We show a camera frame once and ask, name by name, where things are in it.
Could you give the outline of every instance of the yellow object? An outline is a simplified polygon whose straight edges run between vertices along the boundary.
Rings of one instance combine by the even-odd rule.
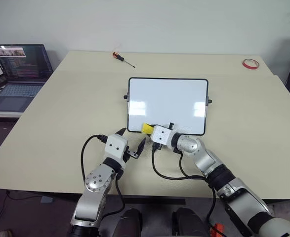
[[[143,127],[141,128],[141,132],[145,134],[152,134],[154,128],[146,123],[143,123]]]

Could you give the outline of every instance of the whiteboard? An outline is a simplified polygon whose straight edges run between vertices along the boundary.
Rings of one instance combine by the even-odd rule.
[[[127,129],[140,132],[143,123],[159,124],[191,135],[205,133],[206,79],[130,78]]]

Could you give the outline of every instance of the white wall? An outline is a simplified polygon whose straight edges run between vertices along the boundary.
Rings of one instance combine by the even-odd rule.
[[[285,80],[290,0],[0,0],[0,43],[69,50],[257,54]]]

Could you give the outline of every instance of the laptop keyboard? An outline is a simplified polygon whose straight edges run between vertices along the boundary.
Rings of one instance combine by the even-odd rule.
[[[42,85],[7,85],[0,96],[35,97]]]

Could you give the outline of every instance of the red tape roll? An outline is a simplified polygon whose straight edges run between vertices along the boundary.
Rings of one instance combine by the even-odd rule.
[[[250,66],[249,63],[254,63],[256,66],[255,66],[255,67]],[[246,58],[246,59],[243,61],[243,66],[244,66],[245,68],[248,68],[248,69],[252,69],[252,70],[254,70],[254,69],[257,69],[257,68],[260,66],[260,64],[259,64],[257,61],[255,61],[255,60],[253,60],[253,59],[251,59],[251,58]]]

